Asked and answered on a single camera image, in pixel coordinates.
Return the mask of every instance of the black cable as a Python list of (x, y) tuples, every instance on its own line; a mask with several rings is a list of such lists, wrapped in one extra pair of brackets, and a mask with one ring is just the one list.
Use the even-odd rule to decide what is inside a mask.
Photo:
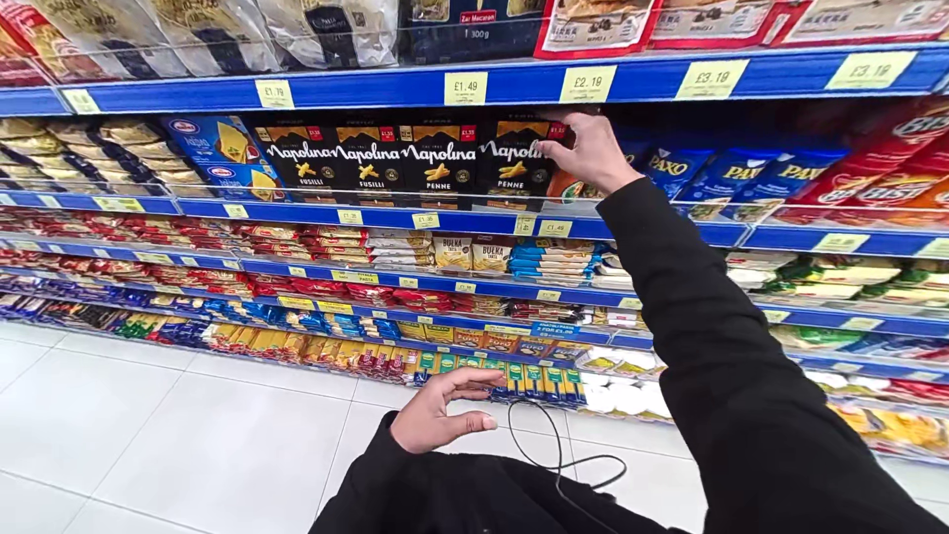
[[(512, 422), (511, 422), (511, 410), (514, 408), (514, 405), (515, 405), (515, 404), (520, 404), (520, 403), (525, 403), (525, 404), (534, 405), (535, 407), (539, 408), (540, 411), (542, 411), (542, 412), (544, 413), (544, 415), (547, 416), (547, 420), (550, 421), (550, 425), (553, 427), (553, 437), (556, 438), (556, 440), (557, 440), (557, 465), (556, 465), (556, 466), (542, 466), (542, 465), (538, 464), (537, 462), (534, 462), (533, 459), (530, 458), (530, 457), (528, 456), (528, 454), (527, 454), (526, 452), (524, 452), (524, 450), (521, 448), (521, 444), (517, 443), (517, 438), (514, 437), (514, 425), (513, 425)], [(603, 486), (608, 486), (608, 485), (613, 484), (614, 482), (620, 480), (620, 478), (622, 478), (623, 475), (626, 474), (626, 462), (624, 462), (622, 458), (617, 458), (616, 456), (613, 456), (612, 454), (597, 454), (596, 456), (590, 456), (590, 457), (588, 457), (588, 458), (582, 458), (582, 459), (580, 459), (580, 460), (575, 460), (575, 461), (573, 461), (573, 462), (570, 462), (569, 464), (564, 464), (564, 448), (563, 448), (563, 446), (560, 444), (560, 433), (557, 431), (557, 425), (555, 425), (555, 424), (553, 423), (553, 418), (550, 417), (550, 414), (547, 413), (547, 410), (545, 410), (543, 406), (541, 406), (540, 404), (538, 404), (538, 403), (536, 403), (536, 402), (534, 402), (534, 401), (532, 401), (532, 400), (528, 400), (528, 399), (517, 399), (517, 400), (515, 400), (514, 402), (512, 402), (512, 403), (508, 406), (508, 429), (511, 431), (511, 439), (514, 441), (514, 446), (517, 447), (517, 450), (520, 450), (520, 451), (521, 451), (521, 454), (523, 454), (524, 457), (528, 459), (528, 462), (531, 462), (532, 464), (534, 464), (535, 466), (540, 467), (541, 469), (547, 469), (547, 470), (550, 470), (550, 471), (553, 471), (553, 470), (556, 470), (556, 471), (557, 471), (557, 480), (554, 481), (553, 486), (557, 489), (557, 493), (560, 494), (560, 497), (561, 497), (564, 501), (567, 501), (567, 502), (570, 503), (570, 505), (572, 505), (574, 508), (576, 508), (576, 509), (580, 510), (581, 512), (583, 512), (583, 513), (584, 513), (588, 518), (590, 518), (594, 523), (598, 524), (599, 526), (602, 526), (602, 527), (605, 528), (608, 532), (612, 532), (612, 534), (619, 534), (619, 532), (617, 532), (616, 530), (613, 530), (613, 529), (610, 528), (607, 524), (605, 524), (604, 522), (602, 522), (602, 521), (600, 521), (599, 519), (597, 519), (596, 517), (594, 517), (593, 514), (587, 512), (587, 511), (584, 510), (584, 509), (582, 509), (582, 508), (580, 507), (580, 505), (577, 505), (576, 503), (574, 503), (573, 501), (571, 501), (571, 500), (567, 497), (567, 495), (564, 495), (564, 491), (560, 488), (560, 479), (563, 477), (563, 470), (564, 470), (564, 467), (576, 466), (576, 465), (578, 465), (578, 464), (582, 464), (583, 462), (589, 462), (590, 460), (596, 460), (596, 459), (598, 459), (598, 458), (612, 458), (613, 460), (616, 460), (617, 462), (619, 462), (620, 464), (623, 465), (623, 470), (620, 471), (620, 474), (618, 474), (618, 475), (616, 475), (616, 476), (610, 478), (610, 479), (607, 480), (606, 482), (601, 482), (601, 483), (597, 484), (596, 486), (590, 486), (590, 487), (592, 487), (593, 489), (599, 489), (599, 488), (601, 488), (601, 487), (603, 487)]]

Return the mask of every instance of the hand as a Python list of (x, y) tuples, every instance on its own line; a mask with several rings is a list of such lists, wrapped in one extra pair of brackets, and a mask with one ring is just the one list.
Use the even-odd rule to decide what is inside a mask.
[(580, 181), (609, 195), (642, 178), (626, 161), (606, 117), (579, 111), (552, 111), (546, 113), (545, 118), (570, 126), (577, 140), (573, 150), (556, 141), (542, 141), (537, 144), (538, 149)]
[(465, 434), (494, 430), (497, 421), (483, 411), (448, 416), (448, 403), (455, 399), (484, 400), (488, 389), (504, 386), (504, 372), (497, 369), (462, 367), (428, 379), (389, 427), (400, 447), (422, 454), (448, 445)]

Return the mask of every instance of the floor tile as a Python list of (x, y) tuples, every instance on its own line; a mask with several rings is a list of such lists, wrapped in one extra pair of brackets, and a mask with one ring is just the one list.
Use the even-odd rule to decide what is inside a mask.
[(188, 372), (209, 374), (345, 400), (352, 398), (358, 381), (351, 376), (293, 369), (273, 363), (261, 363), (200, 353), (195, 355), (194, 361), (188, 367)]
[[(626, 462), (628, 471), (623, 478), (603, 488), (615, 495), (620, 505), (664, 526), (701, 532), (707, 505), (695, 462), (582, 441), (572, 444), (578, 459), (613, 454)], [(619, 471), (618, 464), (611, 460), (592, 460), (577, 466), (579, 480), (594, 485)]]
[(0, 339), (23, 341), (33, 345), (52, 347), (66, 335), (62, 330), (43, 328), (20, 323), (0, 322)]
[(29, 369), (29, 366), (36, 363), (48, 350), (47, 347), (39, 345), (0, 339), (0, 391)]
[(209, 532), (306, 532), (348, 407), (186, 372), (94, 495)]
[(573, 412), (567, 414), (567, 422), (570, 427), (570, 439), (573, 440), (692, 459), (685, 440), (673, 425)]
[(372, 436), (379, 427), (380, 420), (390, 410), (391, 408), (359, 402), (354, 402), (349, 407), (343, 437), (340, 438), (340, 444), (336, 447), (333, 468), (329, 471), (329, 478), (326, 479), (326, 487), (323, 490), (323, 499), (320, 500), (320, 510), (323, 510), (326, 501), (340, 490), (340, 484), (343, 483), (343, 477), (349, 470), (349, 465), (365, 452), (365, 448), (369, 446), (369, 441), (372, 440)]
[(89, 334), (69, 334), (56, 345), (56, 348), (178, 370), (188, 367), (196, 354), (181, 349)]
[(92, 492), (179, 376), (49, 351), (0, 393), (0, 468)]
[(89, 501), (63, 534), (199, 534), (200, 531)]
[(60, 534), (85, 497), (0, 473), (0, 532)]

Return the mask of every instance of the white tiled floor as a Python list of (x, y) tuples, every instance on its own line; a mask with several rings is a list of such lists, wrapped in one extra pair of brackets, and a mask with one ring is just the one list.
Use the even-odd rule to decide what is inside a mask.
[[(0, 532), (303, 533), (389, 410), (414, 392), (370, 380), (0, 324)], [(455, 402), (501, 427), (445, 452), (542, 464), (556, 438), (537, 409)], [(553, 411), (564, 461), (619, 456), (606, 491), (661, 524), (698, 533), (705, 497), (676, 430)], [(886, 460), (921, 505), (949, 521), (949, 469)], [(565, 469), (595, 484), (617, 467)]]

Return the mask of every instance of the black jacket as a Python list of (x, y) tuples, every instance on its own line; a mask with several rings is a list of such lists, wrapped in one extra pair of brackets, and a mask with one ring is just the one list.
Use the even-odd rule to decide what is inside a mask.
[[(669, 366), (662, 393), (698, 463), (705, 532), (949, 532), (827, 409), (823, 392), (784, 356), (764, 315), (726, 277), (721, 254), (660, 190), (637, 180), (597, 209)], [(566, 504), (553, 473), (539, 467), (405, 452), (388, 431), (395, 414), (383, 417), (310, 533), (604, 531)], [(666, 532), (589, 486), (564, 479), (561, 487), (617, 532)]]

